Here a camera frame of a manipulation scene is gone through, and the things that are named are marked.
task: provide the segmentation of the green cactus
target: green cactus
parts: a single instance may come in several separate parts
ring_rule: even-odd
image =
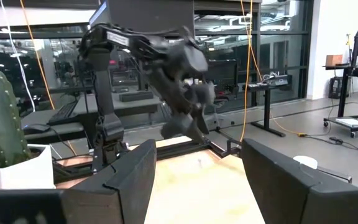
[[[0,72],[0,167],[30,159],[11,83]]]

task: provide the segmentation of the white flower pot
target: white flower pot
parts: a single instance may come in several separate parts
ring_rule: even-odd
[[[55,188],[50,146],[29,144],[29,148],[44,150],[36,158],[0,168],[0,190]]]

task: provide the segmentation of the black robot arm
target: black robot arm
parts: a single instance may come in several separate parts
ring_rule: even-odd
[[[203,118],[205,105],[214,99],[213,85],[185,85],[185,78],[202,77],[208,70],[207,61],[190,37],[187,28],[182,39],[170,44],[165,32],[139,33],[109,24],[92,27],[83,37],[80,55],[93,66],[94,90],[99,119],[94,149],[94,172],[114,162],[126,151],[122,143],[124,130],[114,114],[108,74],[113,48],[128,49],[132,56],[147,67],[144,74],[172,110],[172,119],[161,130],[165,138],[183,134],[202,142],[208,128]]]

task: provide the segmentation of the gray floor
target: gray floor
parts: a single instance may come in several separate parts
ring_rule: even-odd
[[[358,115],[358,96],[348,98],[347,102],[345,115]],[[334,100],[333,103],[337,105],[339,102]],[[271,112],[276,117],[276,122],[285,129],[307,134],[324,134],[329,131],[329,127],[325,128],[323,126],[323,118],[328,117],[331,105],[330,99],[300,100],[272,105]],[[240,139],[242,125],[230,127],[229,121],[233,120],[236,124],[241,124],[243,115],[242,111],[228,113],[228,122],[225,122],[226,128],[223,128],[223,131],[235,139]],[[337,106],[331,112],[331,116],[336,115]],[[258,121],[262,118],[263,107],[251,109],[247,112],[246,123]],[[273,121],[270,121],[270,126],[278,131],[282,131]],[[127,130],[124,140],[131,145],[139,144],[150,138],[159,140],[161,139],[159,130],[160,126]],[[314,157],[321,167],[351,175],[353,177],[353,184],[358,186],[358,151],[313,139],[299,138],[295,134],[286,134],[285,138],[280,138],[247,124],[245,138],[254,139],[290,157],[300,155]],[[358,147],[358,133],[356,138],[352,139],[350,138],[350,131],[342,126],[332,124],[330,133],[327,136],[319,138],[328,139],[331,136],[340,138]],[[226,147],[227,139],[224,136],[212,132],[208,138],[217,145],[223,148]]]

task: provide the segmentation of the wooden table surface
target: wooden table surface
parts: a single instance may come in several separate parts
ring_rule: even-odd
[[[157,142],[158,147],[166,144]],[[57,187],[69,187],[82,180]],[[241,159],[234,156],[221,159],[205,150],[157,161],[145,223],[259,224],[264,220]]]

